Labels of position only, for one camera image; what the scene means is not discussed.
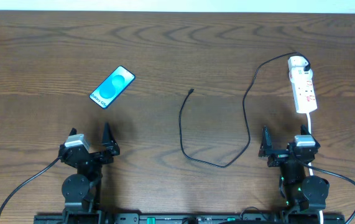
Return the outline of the blue Galaxy smartphone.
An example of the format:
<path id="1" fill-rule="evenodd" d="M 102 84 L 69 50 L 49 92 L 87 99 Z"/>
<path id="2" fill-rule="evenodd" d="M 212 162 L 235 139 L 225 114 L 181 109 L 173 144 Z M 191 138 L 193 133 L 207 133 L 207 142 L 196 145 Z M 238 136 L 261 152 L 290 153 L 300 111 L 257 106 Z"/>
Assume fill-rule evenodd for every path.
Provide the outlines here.
<path id="1" fill-rule="evenodd" d="M 120 65 L 90 94 L 90 99 L 106 109 L 135 78 L 132 72 Z"/>

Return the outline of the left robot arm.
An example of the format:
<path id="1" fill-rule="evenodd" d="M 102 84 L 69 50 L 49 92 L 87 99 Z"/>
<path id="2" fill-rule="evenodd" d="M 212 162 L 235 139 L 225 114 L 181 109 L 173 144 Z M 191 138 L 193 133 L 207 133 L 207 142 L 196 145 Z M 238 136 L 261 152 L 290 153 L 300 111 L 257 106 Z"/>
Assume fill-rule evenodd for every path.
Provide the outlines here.
<path id="1" fill-rule="evenodd" d="M 60 145 L 58 156 L 61 162 L 77 171 L 67 177 L 62 185 L 65 198 L 62 223 L 113 222 L 113 216 L 100 209 L 102 167 L 120 155 L 120 148 L 108 123 L 104 125 L 101 144 L 104 150 L 90 152 L 85 135 L 78 134 L 73 128 L 67 140 Z"/>

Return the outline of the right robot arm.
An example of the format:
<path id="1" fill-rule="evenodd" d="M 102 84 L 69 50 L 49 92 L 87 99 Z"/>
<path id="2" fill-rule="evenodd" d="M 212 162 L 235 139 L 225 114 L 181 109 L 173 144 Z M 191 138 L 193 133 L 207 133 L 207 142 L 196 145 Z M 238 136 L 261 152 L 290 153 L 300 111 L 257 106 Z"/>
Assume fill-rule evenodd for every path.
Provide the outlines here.
<path id="1" fill-rule="evenodd" d="M 315 159 L 320 144 L 305 126 L 285 149 L 274 149 L 267 127 L 262 129 L 259 157 L 267 158 L 269 167 L 280 169 L 279 189 L 287 201 L 287 209 L 281 211 L 284 223 L 306 223 L 305 215 L 311 216 L 309 223 L 318 223 L 320 212 L 326 208 L 330 184 L 316 175 L 306 175 L 305 166 Z"/>

